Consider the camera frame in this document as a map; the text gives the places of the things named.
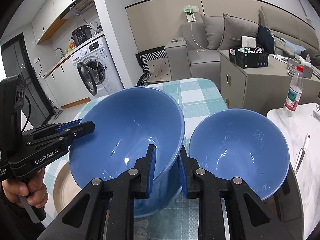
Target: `faucet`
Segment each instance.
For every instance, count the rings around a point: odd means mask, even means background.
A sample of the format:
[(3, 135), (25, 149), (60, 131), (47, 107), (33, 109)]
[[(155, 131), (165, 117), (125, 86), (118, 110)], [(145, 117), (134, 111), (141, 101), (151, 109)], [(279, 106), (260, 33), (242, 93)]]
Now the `faucet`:
[(56, 48), (55, 54), (57, 54), (57, 50), (58, 50), (58, 49), (60, 49), (60, 50), (61, 50), (61, 53), (62, 53), (62, 57), (61, 57), (61, 58), (63, 58), (63, 57), (64, 57), (64, 53), (63, 53), (63, 51), (62, 51), (62, 49), (61, 49), (61, 48)]

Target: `blue bowl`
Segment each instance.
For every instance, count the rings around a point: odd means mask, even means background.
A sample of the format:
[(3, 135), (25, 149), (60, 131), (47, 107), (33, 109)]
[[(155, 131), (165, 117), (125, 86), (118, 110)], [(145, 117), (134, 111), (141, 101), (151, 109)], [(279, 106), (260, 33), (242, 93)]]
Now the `blue bowl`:
[(281, 131), (263, 115), (245, 109), (204, 119), (192, 134), (189, 155), (216, 177), (241, 177), (262, 200), (279, 189), (289, 170), (289, 149)]
[(135, 217), (152, 215), (177, 197), (181, 191), (177, 156), (185, 126), (181, 108), (170, 95), (150, 87), (121, 90), (95, 105), (81, 123), (87, 121), (94, 122), (94, 132), (75, 140), (69, 154), (70, 170), (80, 188), (94, 178), (118, 177), (154, 144), (152, 193), (147, 200), (135, 200)]

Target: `metal screw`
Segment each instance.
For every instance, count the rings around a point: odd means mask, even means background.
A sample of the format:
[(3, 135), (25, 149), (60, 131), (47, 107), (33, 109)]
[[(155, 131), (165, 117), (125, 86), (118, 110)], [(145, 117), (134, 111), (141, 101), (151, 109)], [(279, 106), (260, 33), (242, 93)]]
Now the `metal screw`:
[(242, 179), (239, 178), (239, 177), (235, 177), (235, 178), (233, 178), (233, 182), (234, 182), (235, 184), (240, 185), (240, 184), (242, 183)]
[(101, 179), (99, 179), (99, 178), (95, 178), (95, 179), (91, 180), (92, 185), (99, 185), (100, 183), (101, 183)]
[(199, 175), (203, 175), (203, 174), (205, 174), (205, 170), (199, 168), (199, 169), (196, 169), (196, 173), (199, 174)]
[(130, 169), (129, 171), (130, 175), (137, 175), (138, 174), (138, 170), (137, 169)]

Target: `beige plate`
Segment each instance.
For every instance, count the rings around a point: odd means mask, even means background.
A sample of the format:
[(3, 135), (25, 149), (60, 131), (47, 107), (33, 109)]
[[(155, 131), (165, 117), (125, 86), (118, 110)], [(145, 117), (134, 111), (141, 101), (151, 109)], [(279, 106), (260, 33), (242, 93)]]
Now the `beige plate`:
[(53, 203), (57, 213), (59, 214), (80, 191), (81, 188), (73, 179), (67, 162), (58, 173), (53, 186)]

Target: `white marble tabletop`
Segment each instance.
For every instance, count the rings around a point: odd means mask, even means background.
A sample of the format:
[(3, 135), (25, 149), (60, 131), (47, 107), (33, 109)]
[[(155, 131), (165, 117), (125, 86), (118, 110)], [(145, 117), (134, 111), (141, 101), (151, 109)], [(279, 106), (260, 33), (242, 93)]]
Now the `white marble tabletop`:
[(287, 117), (282, 109), (270, 110), (267, 115), (287, 141), (292, 167), (307, 133), (310, 134), (308, 149), (296, 174), (303, 206), (303, 239), (311, 234), (320, 220), (320, 122), (313, 117), (317, 106), (316, 103), (300, 105), (293, 117)]

